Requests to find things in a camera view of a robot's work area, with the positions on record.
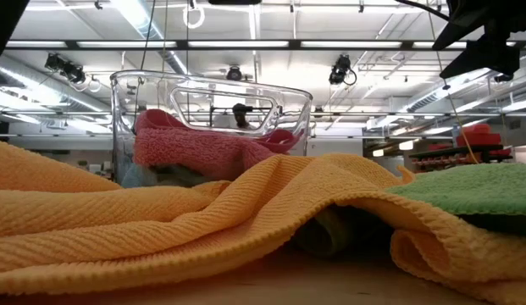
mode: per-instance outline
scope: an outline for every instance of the yellow towel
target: yellow towel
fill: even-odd
[[[412,179],[353,155],[275,156],[232,183],[123,190],[0,143],[0,294],[215,275],[277,249],[335,202],[394,226],[391,255],[407,272],[497,304],[526,304],[526,239],[383,191]]]

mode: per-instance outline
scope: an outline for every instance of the person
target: person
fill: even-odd
[[[256,130],[257,127],[250,125],[246,120],[247,109],[246,105],[237,103],[233,108],[232,112],[235,115],[236,125],[240,129],[244,130]]]

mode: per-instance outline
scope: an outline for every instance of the ventilation pipe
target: ventilation pipe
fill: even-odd
[[[109,111],[110,106],[97,99],[78,92],[64,83],[54,80],[24,64],[21,64],[5,55],[0,58],[0,75],[7,84],[13,87],[24,87],[30,89],[39,98],[37,100],[46,104],[54,101],[58,106],[60,103],[73,101],[93,111]]]
[[[146,1],[144,0],[110,0],[115,8],[124,18],[135,28],[136,32],[146,40],[148,26],[150,25],[151,14]],[[164,39],[163,31],[156,22],[152,22],[150,28],[150,39]],[[187,68],[181,62],[178,55],[173,51],[159,52],[159,55],[177,74],[188,74]]]
[[[475,81],[483,78],[489,78],[497,75],[496,72],[491,71],[490,69],[478,69],[463,75],[456,76],[447,81],[448,88],[443,80],[439,80],[430,87],[428,90],[419,93],[418,95],[410,98],[406,105],[400,108],[398,113],[412,113],[419,110],[422,107],[425,107],[431,103],[439,102],[448,95],[459,92],[465,88],[470,87],[475,84]],[[395,120],[399,119],[399,115],[388,115],[386,117],[381,117],[377,119],[369,119],[366,122],[366,125],[369,129],[379,128],[386,126]]]

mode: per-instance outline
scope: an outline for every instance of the cable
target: cable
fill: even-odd
[[[146,44],[144,45],[144,53],[142,54],[142,62],[141,62],[141,70],[144,70],[144,61],[146,60],[146,51],[147,51],[147,43],[150,40],[150,32],[152,31],[152,25],[153,25],[153,13],[155,12],[155,0],[153,0],[152,5],[152,14],[150,15],[150,23],[147,25],[147,33],[146,33]],[[140,86],[144,84],[144,81],[141,77],[138,78],[138,84],[136,85],[136,97],[135,97],[135,118],[133,119],[133,126],[132,131],[136,135],[135,131],[135,124],[136,124],[136,115],[138,113],[138,91],[140,89]]]
[[[432,15],[431,14],[429,14],[429,20],[430,20],[430,29],[432,30],[432,37],[435,40],[434,22],[432,21]],[[443,64],[441,63],[440,52],[436,51],[435,54],[438,57],[438,64],[440,65],[440,71],[443,71]],[[446,85],[446,88],[447,88],[448,87],[447,80],[443,79],[443,82],[444,82],[444,84]],[[449,102],[451,102],[452,111],[455,113],[455,118],[457,118],[457,122],[460,125],[460,132],[462,133],[462,137],[464,138],[464,141],[466,142],[466,146],[468,146],[468,150],[469,150],[470,155],[472,156],[473,162],[476,163],[476,164],[479,164],[479,162],[477,161],[477,158],[473,154],[472,147],[469,145],[468,138],[466,137],[466,134],[464,133],[464,126],[462,125],[462,122],[461,122],[460,118],[458,117],[458,112],[457,112],[457,109],[455,108],[455,103],[452,101],[451,94],[449,93],[449,91],[447,91],[447,98],[449,98]]]
[[[346,84],[348,86],[353,86],[353,85],[355,85],[357,83],[357,73],[355,73],[355,71],[353,71],[353,69],[351,69],[351,68],[349,68],[349,71],[351,73],[353,73],[353,75],[355,75],[355,80],[352,83],[349,83],[349,84],[346,82],[346,79],[344,79],[343,82],[344,82],[344,84]]]
[[[427,2],[427,5],[423,5],[421,3],[416,3],[416,2],[413,2],[413,1],[409,1],[409,0],[395,0],[396,2],[398,3],[403,3],[403,4],[407,4],[407,5],[411,5],[413,7],[416,7],[416,8],[421,8],[429,13],[432,13],[440,18],[442,18],[443,20],[445,21],[449,21],[449,16],[441,13],[441,12],[438,12],[437,10],[431,8]]]

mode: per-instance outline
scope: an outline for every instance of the pink towel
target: pink towel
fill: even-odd
[[[287,130],[257,140],[193,130],[151,109],[136,121],[135,163],[182,164],[214,180],[234,180],[264,159],[286,153],[298,138]]]

